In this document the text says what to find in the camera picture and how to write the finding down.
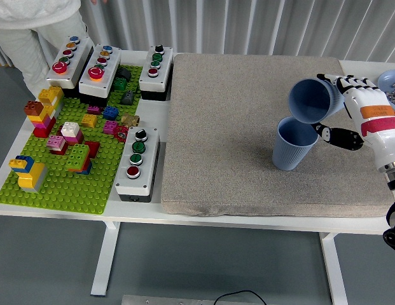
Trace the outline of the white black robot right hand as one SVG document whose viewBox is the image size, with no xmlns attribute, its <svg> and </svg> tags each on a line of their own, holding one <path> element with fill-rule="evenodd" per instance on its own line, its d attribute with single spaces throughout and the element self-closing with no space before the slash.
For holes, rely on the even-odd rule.
<svg viewBox="0 0 395 305">
<path fill-rule="evenodd" d="M 312 125 L 321 138 L 350 151 L 363 145 L 370 147 L 375 156 L 375 166 L 387 175 L 395 173 L 395 110 L 386 94 L 369 79 L 354 76 L 318 74 L 344 97 L 344 107 L 352 119 L 355 130 L 330 128 L 321 123 Z"/>
</svg>

